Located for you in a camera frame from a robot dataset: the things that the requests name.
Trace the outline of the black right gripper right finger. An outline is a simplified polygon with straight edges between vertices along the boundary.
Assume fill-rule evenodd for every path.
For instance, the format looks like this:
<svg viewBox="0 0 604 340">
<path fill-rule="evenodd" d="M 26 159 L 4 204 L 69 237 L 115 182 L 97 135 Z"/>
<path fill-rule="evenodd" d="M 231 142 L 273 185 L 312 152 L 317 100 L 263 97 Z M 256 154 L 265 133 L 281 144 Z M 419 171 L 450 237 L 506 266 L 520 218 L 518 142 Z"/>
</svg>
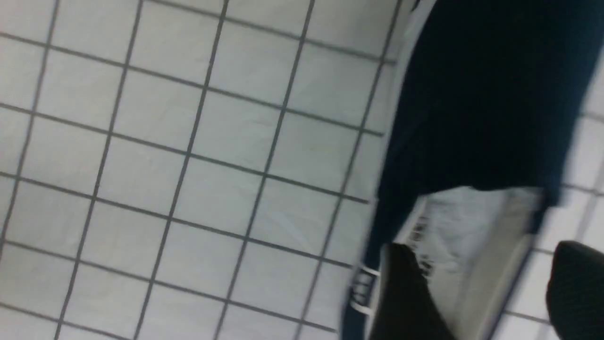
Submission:
<svg viewBox="0 0 604 340">
<path fill-rule="evenodd" d="M 561 241 L 553 254 L 546 308 L 561 340 L 604 338 L 604 255 L 577 241 Z"/>
</svg>

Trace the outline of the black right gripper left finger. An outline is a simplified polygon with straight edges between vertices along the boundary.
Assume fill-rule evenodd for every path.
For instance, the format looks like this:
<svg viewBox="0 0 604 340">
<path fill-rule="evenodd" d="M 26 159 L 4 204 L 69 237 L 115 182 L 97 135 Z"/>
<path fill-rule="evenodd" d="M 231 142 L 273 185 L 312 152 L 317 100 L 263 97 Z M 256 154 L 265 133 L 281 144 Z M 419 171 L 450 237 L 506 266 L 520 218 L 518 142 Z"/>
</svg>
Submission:
<svg viewBox="0 0 604 340">
<path fill-rule="evenodd" d="M 416 255 L 407 245 L 384 249 L 385 275 L 370 340 L 453 340 L 438 311 Z"/>
</svg>

